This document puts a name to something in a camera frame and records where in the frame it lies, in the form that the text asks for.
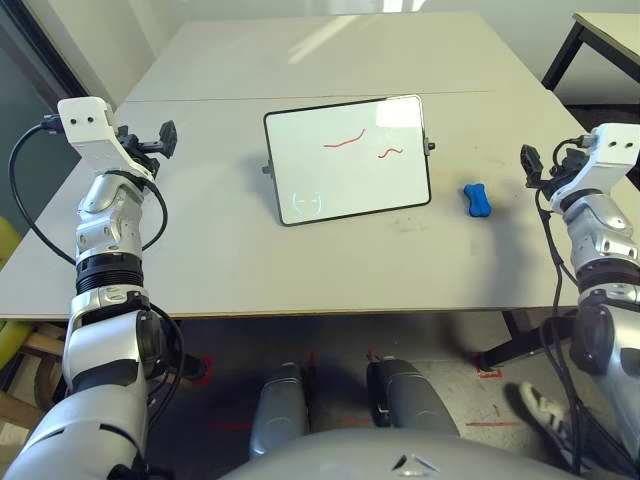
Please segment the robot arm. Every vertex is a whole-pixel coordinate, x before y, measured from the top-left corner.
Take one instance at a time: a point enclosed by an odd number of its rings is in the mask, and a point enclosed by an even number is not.
[[[640,152],[640,126],[603,124],[576,139],[587,153],[567,158],[540,180],[542,164],[524,145],[527,186],[562,215],[572,242],[580,296],[571,358],[591,374],[616,416],[621,440],[640,458],[640,262],[631,222],[610,196]]]
[[[62,100],[58,110],[67,140],[98,173],[78,207],[77,295],[62,361],[69,391],[5,478],[148,478],[147,380],[168,368],[170,348],[143,285],[139,223],[159,168],[146,154],[170,157],[175,127],[145,144],[115,128],[102,99]]]

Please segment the cable connector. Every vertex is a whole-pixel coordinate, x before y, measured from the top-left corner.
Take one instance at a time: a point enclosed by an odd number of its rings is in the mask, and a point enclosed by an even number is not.
[[[589,148],[595,143],[596,135],[593,133],[586,133],[584,135],[580,135],[576,140],[578,148]]]
[[[40,126],[49,133],[64,133],[62,119],[58,114],[45,115],[40,122]]]

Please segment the blue foam block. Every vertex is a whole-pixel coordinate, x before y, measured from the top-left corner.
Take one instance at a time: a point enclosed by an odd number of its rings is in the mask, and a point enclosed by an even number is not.
[[[465,185],[464,194],[469,197],[469,215],[472,217],[488,217],[491,215],[491,205],[484,193],[484,184]]]

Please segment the red tape marking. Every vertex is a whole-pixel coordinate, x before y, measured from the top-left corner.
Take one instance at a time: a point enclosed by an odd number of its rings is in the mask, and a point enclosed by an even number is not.
[[[211,374],[213,371],[213,360],[210,357],[204,357],[202,359],[202,362],[205,364],[207,369],[205,370],[204,375],[200,380],[195,380],[193,382],[194,385],[207,385],[211,381]]]
[[[352,138],[351,140],[345,140],[344,142],[336,143],[335,145],[327,144],[327,145],[324,145],[324,146],[328,147],[328,148],[337,148],[337,147],[342,147],[343,145],[346,145],[347,143],[357,142],[358,140],[360,140],[362,138],[362,135],[364,135],[364,131],[365,131],[365,129],[363,128],[362,132],[360,132],[360,135],[358,135],[355,138]]]
[[[355,425],[369,425],[371,423],[370,418],[341,418],[340,425],[345,427],[353,427]]]
[[[387,156],[387,153],[389,152],[395,152],[395,153],[402,153],[402,149],[398,150],[397,148],[387,148],[387,151],[384,152],[382,155],[378,155],[378,158],[384,158]]]
[[[517,427],[520,422],[469,422],[467,427]]]
[[[478,354],[477,353],[471,354],[471,361],[475,365],[476,374],[480,378],[503,378],[504,377],[501,369],[497,369],[494,372],[485,372],[484,370],[482,370],[480,368],[480,362],[478,360]]]

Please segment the person's foot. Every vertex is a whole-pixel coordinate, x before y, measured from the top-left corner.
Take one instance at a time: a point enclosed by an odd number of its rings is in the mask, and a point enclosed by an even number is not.
[[[521,383],[518,391],[529,414],[549,434],[562,457],[571,465],[573,443],[568,410],[560,402],[543,396],[529,382]],[[582,455],[582,473],[588,472],[591,468],[593,468],[593,462]]]

